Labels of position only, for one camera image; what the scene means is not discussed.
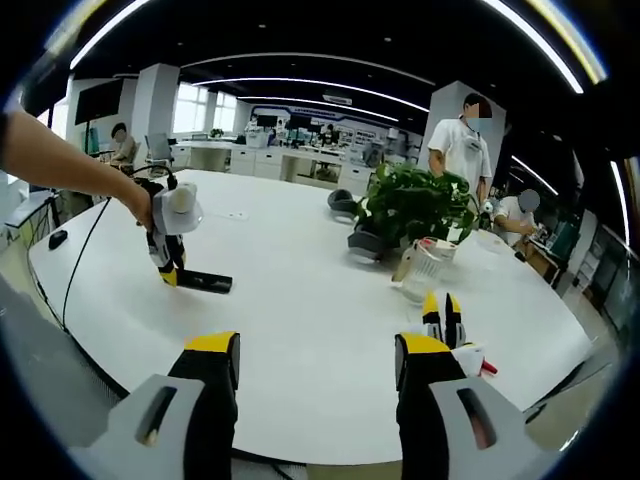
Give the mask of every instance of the seated person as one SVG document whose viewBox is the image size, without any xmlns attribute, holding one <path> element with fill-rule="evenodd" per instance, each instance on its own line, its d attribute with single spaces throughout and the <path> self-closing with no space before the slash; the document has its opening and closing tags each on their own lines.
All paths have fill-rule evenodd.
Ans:
<svg viewBox="0 0 640 480">
<path fill-rule="evenodd" d="M 504 197 L 493 219 L 494 232 L 513 247 L 523 235 L 535 232 L 533 212 L 540 205 L 540 196 L 527 189 L 517 197 Z"/>
<path fill-rule="evenodd" d="M 334 130 L 332 124 L 327 125 L 327 128 L 325 129 L 324 133 L 322 133 L 321 135 L 322 135 L 323 147 L 325 145 L 333 145 L 334 143 L 337 144 L 338 140 L 340 139 L 340 134 L 338 133 L 337 130 Z"/>
<path fill-rule="evenodd" d="M 124 123 L 118 123 L 111 130 L 111 138 L 118 144 L 118 149 L 111 157 L 111 166 L 123 170 L 123 167 L 133 168 L 133 160 L 136 156 L 136 141 L 127 133 Z"/>
</svg>

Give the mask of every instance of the human hand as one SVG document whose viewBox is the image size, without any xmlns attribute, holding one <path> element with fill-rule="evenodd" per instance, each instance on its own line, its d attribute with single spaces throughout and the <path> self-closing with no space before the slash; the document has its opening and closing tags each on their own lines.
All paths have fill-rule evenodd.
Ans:
<svg viewBox="0 0 640 480">
<path fill-rule="evenodd" d="M 140 185 L 131 182 L 125 195 L 120 201 L 129 209 L 131 214 L 147 231 L 153 230 L 153 216 L 151 213 L 151 197 Z"/>
<path fill-rule="evenodd" d="M 534 227 L 533 225 L 523 225 L 520 228 L 520 233 L 522 233 L 522 235 L 533 235 L 536 231 L 536 227 Z"/>
</svg>

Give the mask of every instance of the white pillar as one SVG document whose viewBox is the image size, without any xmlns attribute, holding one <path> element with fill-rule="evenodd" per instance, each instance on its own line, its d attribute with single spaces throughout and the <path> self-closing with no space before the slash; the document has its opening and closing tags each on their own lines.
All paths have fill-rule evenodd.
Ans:
<svg viewBox="0 0 640 480">
<path fill-rule="evenodd" d="M 486 95 L 474 90 L 462 82 L 453 82 L 446 87 L 433 92 L 431 95 L 431 104 L 429 106 L 429 117 L 427 118 L 427 126 L 424 130 L 424 139 L 420 148 L 420 157 L 418 158 L 418 167 L 425 170 L 429 169 L 429 140 L 433 135 L 433 131 L 440 120 L 448 118 L 457 118 L 462 113 L 464 99 L 470 93 L 477 93 L 485 97 L 491 104 L 493 112 L 492 131 L 486 135 L 487 147 L 489 148 L 489 158 L 491 160 L 491 173 L 494 174 L 500 157 L 502 148 L 502 138 L 504 137 L 505 120 L 507 111 L 500 105 L 495 103 Z"/>
<path fill-rule="evenodd" d="M 140 142 L 136 168 L 147 156 L 145 135 L 165 133 L 171 136 L 173 110 L 180 68 L 158 63 L 140 72 L 131 119 L 131 135 Z"/>
</svg>

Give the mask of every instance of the man in white shirt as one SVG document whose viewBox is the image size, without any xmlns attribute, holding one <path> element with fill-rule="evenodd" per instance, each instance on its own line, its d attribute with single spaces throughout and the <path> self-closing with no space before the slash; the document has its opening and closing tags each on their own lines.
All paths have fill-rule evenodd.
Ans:
<svg viewBox="0 0 640 480">
<path fill-rule="evenodd" d="M 517 197 L 504 197 L 493 219 L 494 231 L 507 245 L 513 247 L 523 235 L 535 232 L 533 212 L 540 205 L 535 190 L 525 190 Z"/>
<path fill-rule="evenodd" d="M 427 144 L 429 167 L 436 176 L 447 170 L 466 179 L 469 192 L 482 205 L 487 198 L 485 179 L 491 177 L 489 149 L 483 138 L 491 129 L 491 105 L 482 95 L 471 93 L 462 107 L 460 117 L 436 125 Z"/>
<path fill-rule="evenodd" d="M 114 165 L 133 165 L 133 160 L 137 153 L 136 141 L 127 133 L 127 126 L 122 122 L 117 123 L 111 130 L 111 138 L 118 145 L 118 151 L 111 157 Z"/>
</svg>

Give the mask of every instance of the cabinet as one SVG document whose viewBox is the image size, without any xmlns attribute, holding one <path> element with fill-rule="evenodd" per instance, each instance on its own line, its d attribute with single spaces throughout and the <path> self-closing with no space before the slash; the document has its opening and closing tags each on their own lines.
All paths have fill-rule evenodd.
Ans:
<svg viewBox="0 0 640 480">
<path fill-rule="evenodd" d="M 338 188 L 344 188 L 353 195 L 364 196 L 369 188 L 371 169 L 344 165 L 338 177 Z"/>
<path fill-rule="evenodd" d="M 282 154 L 264 151 L 256 152 L 256 166 L 253 174 L 260 178 L 281 180 L 283 177 Z"/>
<path fill-rule="evenodd" d="M 254 175 L 256 153 L 251 150 L 233 150 L 229 171 L 236 175 Z"/>
<path fill-rule="evenodd" d="M 173 168 L 186 168 L 191 164 L 191 148 L 171 147 L 173 156 Z"/>
</svg>

